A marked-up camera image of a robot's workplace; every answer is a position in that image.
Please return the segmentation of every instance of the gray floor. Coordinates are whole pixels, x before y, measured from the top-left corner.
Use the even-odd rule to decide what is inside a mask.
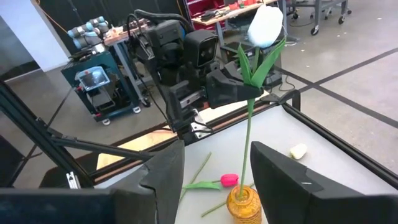
[[[337,10],[327,21],[322,21],[320,33],[310,35],[312,25],[289,27],[289,33],[300,37],[298,44],[288,46],[282,52],[282,68],[314,83],[370,58],[398,47],[398,2],[393,0],[350,1],[352,15],[343,25],[337,20]],[[310,11],[300,10],[295,25],[310,21]],[[398,53],[390,54],[344,75],[311,88],[302,93],[302,112],[333,131],[345,141],[371,156],[394,172],[398,172]],[[306,84],[289,77],[296,89]],[[48,122],[68,93],[69,86],[59,70],[36,74],[9,82],[11,88],[31,110]],[[290,88],[284,84],[282,89]],[[352,104],[343,103],[320,91],[322,88],[342,96]],[[283,94],[278,88],[273,89]],[[164,103],[157,96],[159,104]],[[370,116],[355,107],[360,105],[386,119]],[[89,112],[71,92],[51,127],[64,134],[81,139],[111,144],[132,134],[163,122],[155,106],[143,108],[141,114],[123,116],[112,120],[110,126],[96,123]],[[6,137],[21,153],[27,154],[33,143],[0,114],[0,134]],[[70,149],[75,157],[85,154]],[[55,164],[45,155],[31,159],[15,186],[38,187],[45,172]]]

